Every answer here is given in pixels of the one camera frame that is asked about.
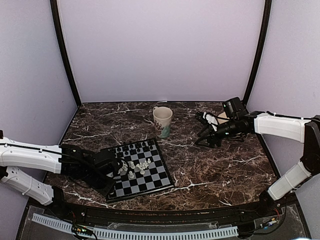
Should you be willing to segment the black grey chessboard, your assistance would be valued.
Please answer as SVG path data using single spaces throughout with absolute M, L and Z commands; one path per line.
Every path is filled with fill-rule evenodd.
M 114 176 L 115 185 L 106 197 L 107 203 L 115 203 L 137 196 L 152 194 L 174 187 L 166 162 L 155 138 L 109 147 L 109 151 L 122 161 L 124 173 Z M 134 179 L 129 178 L 129 171 Z

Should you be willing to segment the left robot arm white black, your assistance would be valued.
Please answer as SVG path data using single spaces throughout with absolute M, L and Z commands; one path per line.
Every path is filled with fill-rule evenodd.
M 71 213 L 70 206 L 64 202 L 63 190 L 34 179 L 22 168 L 81 180 L 106 197 L 116 183 L 114 176 L 122 167 L 122 160 L 107 149 L 94 152 L 70 144 L 36 145 L 0 137 L 0 182 L 50 206 L 60 218 L 67 218 Z

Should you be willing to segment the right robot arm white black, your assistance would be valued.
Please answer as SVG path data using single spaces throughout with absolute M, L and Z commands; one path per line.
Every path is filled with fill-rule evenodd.
M 195 118 L 203 125 L 195 141 L 197 146 L 214 149 L 225 139 L 256 134 L 267 140 L 273 157 L 285 157 L 292 163 L 255 205 L 255 213 L 266 217 L 275 208 L 274 201 L 297 190 L 320 173 L 320 117 L 293 117 L 270 112 L 253 111 L 242 116 L 218 117 L 197 112 Z

